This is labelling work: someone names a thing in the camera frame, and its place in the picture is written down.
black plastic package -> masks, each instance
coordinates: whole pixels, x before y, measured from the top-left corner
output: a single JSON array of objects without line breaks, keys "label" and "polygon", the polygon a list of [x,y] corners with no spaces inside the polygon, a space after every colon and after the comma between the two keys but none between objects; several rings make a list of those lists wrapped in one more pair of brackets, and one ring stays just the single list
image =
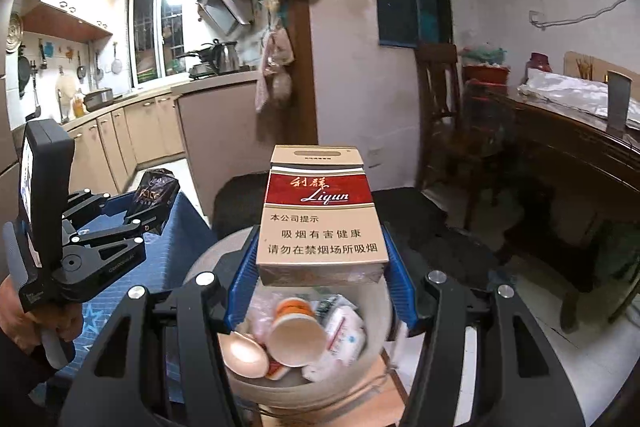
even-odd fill
[{"label": "black plastic package", "polygon": [[149,169],[143,174],[140,186],[133,196],[124,217],[125,223],[140,219],[145,232],[160,235],[169,220],[178,191],[180,182],[173,172],[167,169]]}]

kettle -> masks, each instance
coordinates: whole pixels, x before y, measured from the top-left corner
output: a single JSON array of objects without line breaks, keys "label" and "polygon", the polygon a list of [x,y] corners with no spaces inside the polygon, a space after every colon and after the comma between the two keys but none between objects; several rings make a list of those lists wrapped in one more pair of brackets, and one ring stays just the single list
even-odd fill
[{"label": "kettle", "polygon": [[211,55],[218,74],[234,73],[240,70],[236,44],[238,44],[237,41],[216,43]]}]

device screen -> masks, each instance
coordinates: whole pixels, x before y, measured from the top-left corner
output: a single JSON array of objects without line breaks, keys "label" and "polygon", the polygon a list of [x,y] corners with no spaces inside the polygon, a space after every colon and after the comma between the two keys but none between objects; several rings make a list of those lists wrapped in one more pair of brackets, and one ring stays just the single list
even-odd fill
[{"label": "device screen", "polygon": [[33,173],[33,152],[29,140],[24,137],[22,146],[22,161],[20,163],[20,195],[22,204],[27,212],[27,218],[31,222],[31,174]]}]

kitchen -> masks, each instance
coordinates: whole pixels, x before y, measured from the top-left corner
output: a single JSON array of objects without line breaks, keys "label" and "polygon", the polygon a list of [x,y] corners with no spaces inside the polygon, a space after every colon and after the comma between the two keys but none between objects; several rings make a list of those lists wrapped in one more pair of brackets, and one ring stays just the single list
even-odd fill
[{"label": "kitchen", "polygon": [[14,0],[14,141],[34,114],[61,122],[76,144],[69,190],[126,192],[137,172],[185,160],[210,217],[222,185],[267,169],[295,122],[287,107],[256,111],[263,1]]}]

blue tablecloth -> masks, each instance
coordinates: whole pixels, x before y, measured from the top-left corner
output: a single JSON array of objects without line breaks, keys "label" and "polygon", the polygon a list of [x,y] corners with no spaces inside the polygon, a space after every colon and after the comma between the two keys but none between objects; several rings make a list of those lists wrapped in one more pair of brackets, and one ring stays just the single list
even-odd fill
[{"label": "blue tablecloth", "polygon": [[[105,205],[103,214],[83,230],[95,232],[122,224],[132,198],[133,192],[113,198]],[[158,292],[181,286],[191,265],[216,242],[215,234],[182,192],[175,198],[162,235],[145,233],[143,237],[146,261],[82,305],[84,327],[74,341],[76,357],[57,373],[60,377],[73,378],[98,333],[129,288],[141,284],[150,292]]]}]

